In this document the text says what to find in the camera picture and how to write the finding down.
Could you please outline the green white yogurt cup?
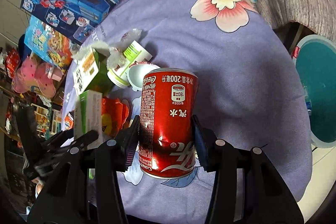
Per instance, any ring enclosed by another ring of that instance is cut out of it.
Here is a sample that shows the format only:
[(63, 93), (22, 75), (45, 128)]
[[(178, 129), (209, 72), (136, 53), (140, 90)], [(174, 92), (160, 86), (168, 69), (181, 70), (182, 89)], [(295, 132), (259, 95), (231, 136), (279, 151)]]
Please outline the green white yogurt cup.
[(106, 67), (108, 78), (119, 88), (127, 88), (130, 83), (127, 73), (132, 65), (150, 61), (153, 56), (137, 41), (131, 44), (122, 52), (113, 51), (110, 53)]

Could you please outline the green white small carton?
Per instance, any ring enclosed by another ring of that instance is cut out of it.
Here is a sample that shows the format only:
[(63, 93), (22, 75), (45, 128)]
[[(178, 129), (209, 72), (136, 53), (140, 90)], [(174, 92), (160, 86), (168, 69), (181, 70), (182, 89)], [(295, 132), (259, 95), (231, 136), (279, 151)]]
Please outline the green white small carton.
[(104, 142), (101, 120), (102, 93), (88, 90), (80, 94), (75, 101), (74, 137), (80, 138), (90, 130), (98, 133), (98, 138), (87, 148), (94, 149)]

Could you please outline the pink butterfly wings toy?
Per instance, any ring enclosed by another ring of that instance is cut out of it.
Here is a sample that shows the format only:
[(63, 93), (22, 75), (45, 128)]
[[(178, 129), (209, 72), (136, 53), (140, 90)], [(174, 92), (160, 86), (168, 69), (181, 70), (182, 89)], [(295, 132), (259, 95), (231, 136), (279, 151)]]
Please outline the pink butterfly wings toy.
[(50, 99), (56, 94), (54, 81), (60, 82), (63, 75), (59, 68), (29, 56), (15, 72), (11, 86), (17, 93), (34, 92)]

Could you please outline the purple floral table cloth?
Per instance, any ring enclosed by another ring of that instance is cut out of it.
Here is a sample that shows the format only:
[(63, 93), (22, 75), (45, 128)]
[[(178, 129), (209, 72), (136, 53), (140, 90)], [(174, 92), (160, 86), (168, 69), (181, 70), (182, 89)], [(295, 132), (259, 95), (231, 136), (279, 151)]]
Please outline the purple floral table cloth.
[[(199, 79), (194, 113), (235, 148), (260, 147), (301, 200), (311, 178), (310, 122), (288, 51), (248, 0), (122, 0), (84, 40), (111, 46), (132, 28), (160, 67)], [(118, 172), (129, 223), (205, 223), (215, 174), (196, 160), (186, 178), (160, 180), (138, 163)]]

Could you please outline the red orange snack bag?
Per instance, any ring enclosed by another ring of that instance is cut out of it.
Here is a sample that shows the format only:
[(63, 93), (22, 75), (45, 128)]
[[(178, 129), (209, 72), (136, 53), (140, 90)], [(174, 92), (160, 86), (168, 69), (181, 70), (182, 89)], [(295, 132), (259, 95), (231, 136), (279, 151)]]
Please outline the red orange snack bag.
[(128, 125), (129, 106), (120, 99), (103, 97), (101, 100), (102, 132), (115, 138)]

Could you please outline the light blue cartoon toy box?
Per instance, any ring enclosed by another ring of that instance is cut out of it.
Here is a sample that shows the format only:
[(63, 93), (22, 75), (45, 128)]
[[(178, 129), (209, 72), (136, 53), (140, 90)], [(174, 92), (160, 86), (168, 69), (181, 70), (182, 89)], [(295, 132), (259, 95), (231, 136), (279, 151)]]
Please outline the light blue cartoon toy box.
[(34, 16), (30, 17), (24, 43), (43, 61), (63, 73), (72, 63), (71, 40)]

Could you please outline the green white pastry box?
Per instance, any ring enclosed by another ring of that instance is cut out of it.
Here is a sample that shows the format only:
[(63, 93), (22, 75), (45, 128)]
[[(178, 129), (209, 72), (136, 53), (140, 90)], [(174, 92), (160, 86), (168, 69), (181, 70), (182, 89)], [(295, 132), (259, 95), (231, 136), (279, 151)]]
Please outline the green white pastry box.
[(78, 61), (73, 72), (74, 89), (77, 96), (88, 90), (103, 94), (111, 90), (113, 83), (108, 78), (105, 59), (104, 55), (89, 48), (84, 57)]

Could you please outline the red cola can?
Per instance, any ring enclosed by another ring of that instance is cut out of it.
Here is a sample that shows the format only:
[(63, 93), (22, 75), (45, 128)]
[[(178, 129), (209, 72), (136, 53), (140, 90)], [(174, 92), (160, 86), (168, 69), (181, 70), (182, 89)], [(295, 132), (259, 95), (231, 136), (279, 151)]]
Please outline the red cola can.
[(197, 91), (197, 76), (182, 69), (159, 68), (143, 78), (138, 152), (148, 175), (173, 179), (194, 170), (191, 117)]

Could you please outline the white plastic cup lid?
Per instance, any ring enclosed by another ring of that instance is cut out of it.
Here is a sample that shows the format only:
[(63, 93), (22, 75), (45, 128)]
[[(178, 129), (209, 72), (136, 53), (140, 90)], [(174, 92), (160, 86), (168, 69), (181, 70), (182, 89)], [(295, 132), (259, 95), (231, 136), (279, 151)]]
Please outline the white plastic cup lid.
[(133, 64), (126, 74), (132, 90), (141, 91), (144, 77), (155, 69), (159, 69), (159, 66), (151, 63)]

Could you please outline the teal plastic trash basin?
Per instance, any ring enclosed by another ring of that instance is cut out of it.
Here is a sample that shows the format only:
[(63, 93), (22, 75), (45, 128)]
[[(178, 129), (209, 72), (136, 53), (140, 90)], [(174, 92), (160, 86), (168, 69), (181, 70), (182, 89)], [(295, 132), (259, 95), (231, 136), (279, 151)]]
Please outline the teal plastic trash basin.
[(295, 46), (292, 60), (299, 74), (311, 127), (311, 143), (335, 146), (335, 44), (308, 35)]

